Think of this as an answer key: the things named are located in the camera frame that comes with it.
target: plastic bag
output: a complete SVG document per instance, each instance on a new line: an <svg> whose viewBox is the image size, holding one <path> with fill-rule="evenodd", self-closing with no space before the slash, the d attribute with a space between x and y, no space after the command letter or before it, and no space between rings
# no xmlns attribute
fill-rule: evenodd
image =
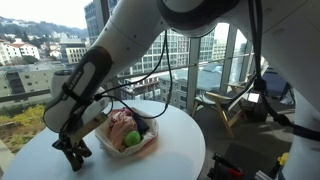
<svg viewBox="0 0 320 180"><path fill-rule="evenodd" d="M144 112L142 112L138 109L135 109L135 108L131 108L131 109L142 116L146 116L146 117L149 116L150 117L150 115L145 114ZM137 144L135 146L127 147L122 152L115 149L107 137L106 129L109 128L109 124L108 124L109 121L105 121L98 128L95 129L95 136L100 141L101 148L105 149L110 155L115 156L115 157L129 156L139 150L142 150L147 145L147 143L149 143L150 141L152 141L153 139L155 139L158 136L159 126L158 126L157 121L155 119L144 119L144 118L142 118L142 120L150 128L146 131L145 134L142 135L143 138L139 144Z"/></svg>

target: green fruit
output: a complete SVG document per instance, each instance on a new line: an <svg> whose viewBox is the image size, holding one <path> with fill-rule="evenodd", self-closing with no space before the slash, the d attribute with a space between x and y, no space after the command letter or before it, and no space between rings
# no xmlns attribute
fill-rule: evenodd
<svg viewBox="0 0 320 180"><path fill-rule="evenodd" d="M124 143L127 147L134 146L136 144L139 144L141 141L140 134L137 131L130 131L127 135L124 137Z"/></svg>

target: round table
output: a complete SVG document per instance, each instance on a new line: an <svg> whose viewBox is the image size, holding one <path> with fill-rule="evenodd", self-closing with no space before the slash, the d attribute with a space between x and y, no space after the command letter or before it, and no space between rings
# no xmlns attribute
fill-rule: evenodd
<svg viewBox="0 0 320 180"><path fill-rule="evenodd" d="M151 116L164 109L163 103L155 101L124 102ZM120 102L114 103L114 109L122 107ZM77 172L72 171L62 151L52 147L58 134L46 128L17 153L3 179L197 179L205 158L205 142L197 123L171 105L156 120L158 138L129 157L110 156L100 148L100 142L91 132L83 139L93 154L84 158L84 164Z"/></svg>

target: hillside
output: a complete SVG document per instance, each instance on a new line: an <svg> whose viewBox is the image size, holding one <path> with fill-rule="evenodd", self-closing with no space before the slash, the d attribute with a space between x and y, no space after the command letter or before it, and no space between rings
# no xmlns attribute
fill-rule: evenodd
<svg viewBox="0 0 320 180"><path fill-rule="evenodd" d="M23 21L9 19L0 16L0 34L17 34L26 32L29 35L44 36L54 32L65 33L67 35L76 35L80 38L88 37L87 29L70 28L47 22Z"/></svg>

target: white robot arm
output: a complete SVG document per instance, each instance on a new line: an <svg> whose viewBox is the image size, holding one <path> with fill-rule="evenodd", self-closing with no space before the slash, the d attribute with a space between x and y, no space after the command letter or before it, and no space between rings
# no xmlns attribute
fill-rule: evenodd
<svg viewBox="0 0 320 180"><path fill-rule="evenodd" d="M169 28L188 37L199 37L218 22L227 22L238 27L251 41L247 1L119 1L104 31L66 83L53 85L58 89L62 86L62 90L54 95L45 110L47 127L64 134L67 139L85 129L77 138L79 141L62 141L71 143L68 146L72 148L85 147L81 138L103 121L103 118L96 120L99 119L96 113L108 104L108 99L93 101L103 82L138 61L155 38ZM320 129L320 101L317 98L320 86L315 76L320 67L320 1L263 0L262 7L262 55L297 91L295 123L317 131ZM290 180L320 177L319 161L315 160L319 157L319 149L319 141L295 136L283 169L284 177Z"/></svg>

